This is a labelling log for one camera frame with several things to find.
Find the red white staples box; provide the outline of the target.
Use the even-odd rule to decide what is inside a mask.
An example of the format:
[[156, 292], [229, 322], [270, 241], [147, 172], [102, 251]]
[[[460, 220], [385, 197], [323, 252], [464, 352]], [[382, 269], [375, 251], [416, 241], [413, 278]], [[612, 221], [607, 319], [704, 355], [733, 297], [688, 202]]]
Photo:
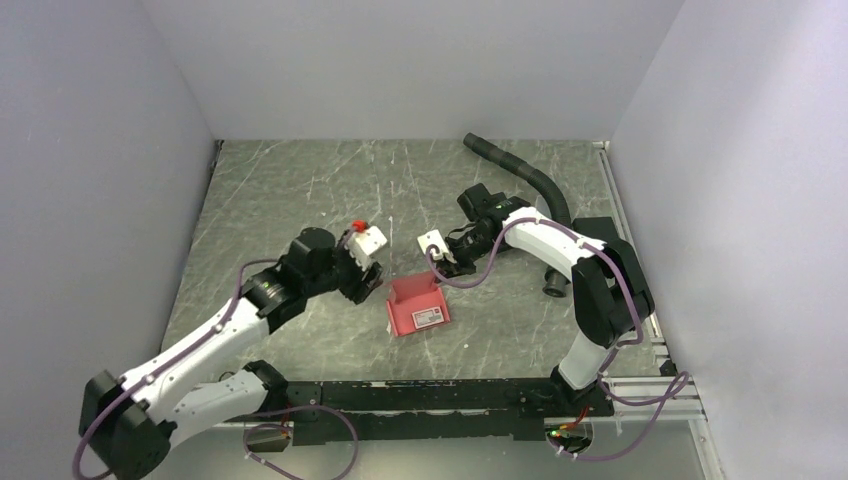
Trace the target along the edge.
[[442, 309], [438, 306], [412, 313], [415, 330], [423, 330], [445, 322]]

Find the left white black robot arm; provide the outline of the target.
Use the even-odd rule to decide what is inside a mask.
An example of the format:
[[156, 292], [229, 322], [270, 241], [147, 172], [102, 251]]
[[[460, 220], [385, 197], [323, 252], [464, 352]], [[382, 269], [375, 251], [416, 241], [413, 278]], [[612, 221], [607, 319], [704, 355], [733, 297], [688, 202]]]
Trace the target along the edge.
[[382, 283], [378, 252], [389, 244], [375, 225], [353, 223], [340, 237], [309, 227], [278, 258], [251, 260], [261, 271], [239, 272], [230, 299], [176, 344], [121, 375], [99, 372], [85, 385], [72, 476], [91, 449], [106, 467], [102, 478], [142, 479], [183, 441], [242, 415], [279, 417], [286, 379], [254, 361], [212, 385], [201, 381], [229, 358], [270, 337], [304, 313], [308, 301], [338, 291], [356, 305]]

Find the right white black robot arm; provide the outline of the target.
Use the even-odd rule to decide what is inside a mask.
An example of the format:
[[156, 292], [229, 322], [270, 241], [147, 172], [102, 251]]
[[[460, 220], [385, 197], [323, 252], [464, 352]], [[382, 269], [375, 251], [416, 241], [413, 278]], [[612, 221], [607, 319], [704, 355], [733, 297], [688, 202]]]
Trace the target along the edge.
[[482, 184], [467, 189], [457, 202], [468, 219], [460, 237], [432, 231], [418, 238], [440, 281], [457, 287], [456, 277], [475, 273], [479, 259], [486, 259], [491, 270], [500, 251], [517, 249], [570, 283], [579, 332], [552, 372], [557, 383], [550, 392], [557, 411], [578, 413], [589, 402], [588, 387], [612, 363], [616, 350], [643, 340], [642, 323], [655, 310], [634, 248], [618, 237], [581, 234], [527, 201], [492, 194]]

